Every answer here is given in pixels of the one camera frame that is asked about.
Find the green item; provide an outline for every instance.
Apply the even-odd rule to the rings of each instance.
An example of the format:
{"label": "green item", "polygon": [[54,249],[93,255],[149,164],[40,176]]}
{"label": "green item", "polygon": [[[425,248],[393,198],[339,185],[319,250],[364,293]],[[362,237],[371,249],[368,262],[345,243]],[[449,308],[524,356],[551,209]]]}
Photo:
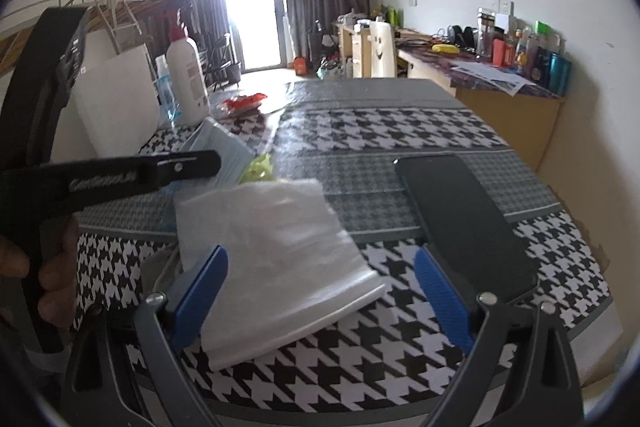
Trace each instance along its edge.
{"label": "green item", "polygon": [[538,35],[549,35],[551,28],[542,21],[536,21],[536,33]]}
{"label": "green item", "polygon": [[386,20],[393,26],[400,26],[400,13],[393,6],[388,8]]}
{"label": "green item", "polygon": [[255,182],[273,182],[273,163],[270,154],[263,154],[252,161],[240,178],[239,185]]}

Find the orange item on floor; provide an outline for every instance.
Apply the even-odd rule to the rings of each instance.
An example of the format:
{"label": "orange item on floor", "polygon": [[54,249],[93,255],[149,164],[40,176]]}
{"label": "orange item on floor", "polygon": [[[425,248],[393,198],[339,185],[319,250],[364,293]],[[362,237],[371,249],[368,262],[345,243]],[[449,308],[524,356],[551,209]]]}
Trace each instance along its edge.
{"label": "orange item on floor", "polygon": [[293,61],[293,69],[296,71],[297,76],[306,74],[306,60],[304,57],[298,57]]}

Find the yellow object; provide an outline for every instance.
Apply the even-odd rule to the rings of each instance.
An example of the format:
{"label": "yellow object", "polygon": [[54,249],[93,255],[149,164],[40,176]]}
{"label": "yellow object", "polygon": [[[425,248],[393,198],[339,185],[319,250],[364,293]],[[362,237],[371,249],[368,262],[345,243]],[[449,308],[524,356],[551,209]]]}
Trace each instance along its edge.
{"label": "yellow object", "polygon": [[436,53],[449,53],[452,55],[458,55],[460,50],[453,44],[434,44],[431,51]]}
{"label": "yellow object", "polygon": [[273,182],[275,179],[276,178],[273,177],[273,163],[271,162],[271,155],[264,154],[252,161],[246,168],[242,178],[240,178],[239,185],[255,182]]}
{"label": "yellow object", "polygon": [[518,57],[516,57],[516,64],[521,68],[527,65],[527,54],[525,52],[520,52]]}

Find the smartphone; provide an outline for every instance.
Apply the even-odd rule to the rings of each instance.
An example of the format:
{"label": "smartphone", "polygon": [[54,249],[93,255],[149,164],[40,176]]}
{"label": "smartphone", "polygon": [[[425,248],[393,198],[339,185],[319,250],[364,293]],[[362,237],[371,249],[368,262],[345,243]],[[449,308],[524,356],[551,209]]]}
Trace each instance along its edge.
{"label": "smartphone", "polygon": [[514,303],[538,286],[537,263],[528,242],[511,225],[476,176],[455,155],[400,158],[396,173],[409,193],[428,248],[463,277],[476,295],[491,292]]}

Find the black and white houndstooth pattern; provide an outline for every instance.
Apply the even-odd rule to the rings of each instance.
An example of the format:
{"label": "black and white houndstooth pattern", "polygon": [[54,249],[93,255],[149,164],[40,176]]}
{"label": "black and white houndstooth pattern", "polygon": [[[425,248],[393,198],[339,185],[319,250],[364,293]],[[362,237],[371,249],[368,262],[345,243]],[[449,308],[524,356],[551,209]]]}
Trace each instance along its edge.
{"label": "black and white houndstooth pattern", "polygon": [[[268,124],[259,114],[225,125],[255,151],[264,150],[270,140]],[[142,152],[178,150],[192,132],[159,132]],[[301,155],[504,146],[471,111],[419,108],[285,110],[274,140],[276,153]],[[351,188],[358,191],[356,185]],[[331,203],[340,205],[335,198]],[[540,287],[530,301],[545,297],[557,302],[567,328],[577,326],[609,296],[589,248],[567,214],[520,221],[513,230],[529,240],[527,253],[540,263]],[[440,331],[415,279],[413,257],[420,244],[405,239],[359,245],[370,266],[389,279],[390,290],[378,301],[300,341],[222,371],[212,372],[206,353],[193,346],[182,356],[188,374],[213,401],[286,412],[380,409],[441,395],[462,354]],[[82,311],[97,299],[107,306],[136,305],[142,293],[140,263],[162,247],[83,235],[76,326]],[[506,349],[505,367],[509,354]],[[137,371],[144,372],[140,352],[132,347],[130,356]]]}
{"label": "black and white houndstooth pattern", "polygon": [[[565,212],[513,227],[540,263],[540,287],[530,302],[555,301],[570,329],[609,296],[591,251]],[[79,308],[100,296],[108,306],[137,304],[140,262],[162,245],[95,235],[81,241]],[[413,258],[420,244],[358,245],[369,265],[388,278],[390,290],[383,298],[318,333],[222,371],[211,371],[206,353],[193,346],[182,356],[190,377],[209,399],[289,412],[359,411],[441,395],[462,353],[441,332],[415,278]],[[144,372],[140,353],[130,352]],[[505,367],[510,354],[505,351]]]}
{"label": "black and white houndstooth pattern", "polygon": [[513,232],[529,241],[527,254],[540,263],[540,286],[532,302],[555,302],[568,329],[610,295],[598,263],[566,212],[521,221]]}
{"label": "black and white houndstooth pattern", "polygon": [[[221,119],[220,123],[231,133],[238,136],[250,149],[257,151],[267,129],[266,117],[258,111],[253,111],[236,120]],[[177,152],[187,142],[197,127],[177,127],[161,129],[142,147],[140,154],[159,154]]]}
{"label": "black and white houndstooth pattern", "polygon": [[468,109],[347,108],[285,110],[275,146],[287,153],[504,147],[507,143]]}

